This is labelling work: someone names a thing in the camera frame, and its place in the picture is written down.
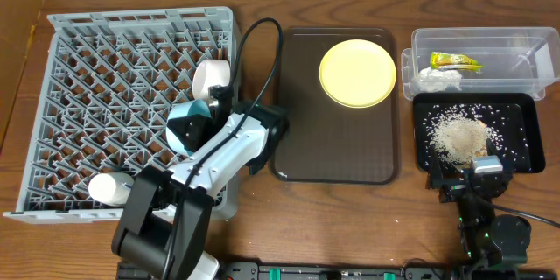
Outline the yellow round plate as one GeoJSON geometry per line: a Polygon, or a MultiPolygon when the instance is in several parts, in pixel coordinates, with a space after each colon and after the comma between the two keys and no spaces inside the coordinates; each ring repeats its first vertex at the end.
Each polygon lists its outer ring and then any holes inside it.
{"type": "Polygon", "coordinates": [[[318,78],[335,102],[364,109],[381,103],[393,91],[396,64],[380,45],[365,39],[349,39],[324,54],[318,78]]]}

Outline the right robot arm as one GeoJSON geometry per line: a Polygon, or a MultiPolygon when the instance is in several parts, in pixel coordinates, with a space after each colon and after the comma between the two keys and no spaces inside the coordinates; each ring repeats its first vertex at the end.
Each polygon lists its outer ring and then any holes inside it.
{"type": "Polygon", "coordinates": [[[427,187],[439,190],[441,203],[458,206],[458,230],[469,256],[469,263],[446,271],[443,279],[519,279],[519,266],[528,260],[530,223],[519,215],[498,215],[493,203],[508,189],[513,174],[490,141],[486,147],[486,156],[454,171],[446,171],[430,147],[427,187]]]}

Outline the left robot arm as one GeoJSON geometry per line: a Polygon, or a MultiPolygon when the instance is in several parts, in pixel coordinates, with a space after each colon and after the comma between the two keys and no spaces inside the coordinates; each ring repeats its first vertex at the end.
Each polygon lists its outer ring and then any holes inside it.
{"type": "Polygon", "coordinates": [[[191,154],[164,171],[147,166],[136,175],[113,237],[114,254],[158,279],[217,275],[218,260],[204,250],[214,201],[242,167],[259,172],[289,128],[285,109],[244,101],[203,145],[192,142],[190,134],[207,121],[168,121],[191,154]]]}

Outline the white round bowl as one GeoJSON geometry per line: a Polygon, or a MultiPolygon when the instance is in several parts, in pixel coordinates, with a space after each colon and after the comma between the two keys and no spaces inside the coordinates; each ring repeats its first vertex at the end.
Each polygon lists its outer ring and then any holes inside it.
{"type": "Polygon", "coordinates": [[[225,87],[230,82],[230,65],[224,59],[204,59],[192,79],[192,94],[198,100],[210,99],[210,88],[225,87]]]}

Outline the rice and food scraps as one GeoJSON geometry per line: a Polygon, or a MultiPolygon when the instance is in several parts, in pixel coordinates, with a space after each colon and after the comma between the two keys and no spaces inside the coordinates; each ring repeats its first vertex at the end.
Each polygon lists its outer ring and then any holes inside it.
{"type": "Polygon", "coordinates": [[[507,104],[424,104],[416,135],[422,167],[434,149],[443,165],[467,167],[474,158],[488,156],[491,142],[505,161],[525,162],[526,137],[520,109],[507,104]]]}

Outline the small white cup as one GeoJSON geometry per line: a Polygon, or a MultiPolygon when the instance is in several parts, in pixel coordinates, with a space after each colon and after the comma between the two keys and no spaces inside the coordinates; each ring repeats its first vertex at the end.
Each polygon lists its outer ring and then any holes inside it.
{"type": "Polygon", "coordinates": [[[88,193],[91,198],[102,204],[123,206],[130,195],[134,179],[126,173],[99,173],[91,178],[88,193]]]}

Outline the green snack wrapper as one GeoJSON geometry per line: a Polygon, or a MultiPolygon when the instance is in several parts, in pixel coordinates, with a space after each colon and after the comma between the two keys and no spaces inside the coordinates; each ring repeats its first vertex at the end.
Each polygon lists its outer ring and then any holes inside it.
{"type": "Polygon", "coordinates": [[[475,73],[479,72],[483,67],[476,59],[470,58],[467,55],[446,52],[432,52],[430,55],[430,66],[440,71],[465,70],[475,73]]]}

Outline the white paper napkin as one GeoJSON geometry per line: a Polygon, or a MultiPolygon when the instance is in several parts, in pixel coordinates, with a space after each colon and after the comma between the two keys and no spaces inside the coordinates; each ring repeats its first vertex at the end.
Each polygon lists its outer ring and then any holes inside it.
{"type": "Polygon", "coordinates": [[[437,70],[426,67],[412,81],[412,90],[416,93],[443,92],[448,88],[461,90],[462,74],[457,70],[437,70]]]}

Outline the light blue bowl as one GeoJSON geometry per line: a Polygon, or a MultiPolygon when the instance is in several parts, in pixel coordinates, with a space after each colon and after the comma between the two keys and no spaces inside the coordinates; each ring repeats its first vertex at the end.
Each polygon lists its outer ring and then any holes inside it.
{"type": "MultiPolygon", "coordinates": [[[[191,116],[191,115],[196,115],[196,114],[201,114],[203,116],[211,117],[211,112],[210,112],[210,109],[209,109],[208,105],[202,100],[188,101],[188,102],[180,103],[180,104],[172,107],[171,111],[170,111],[170,113],[167,117],[166,125],[165,125],[166,139],[171,134],[171,132],[167,129],[167,123],[170,119],[176,118],[176,117],[191,116]]],[[[173,151],[178,153],[178,154],[184,155],[184,156],[190,156],[194,153],[194,151],[175,151],[175,150],[173,150],[173,151]]]]}

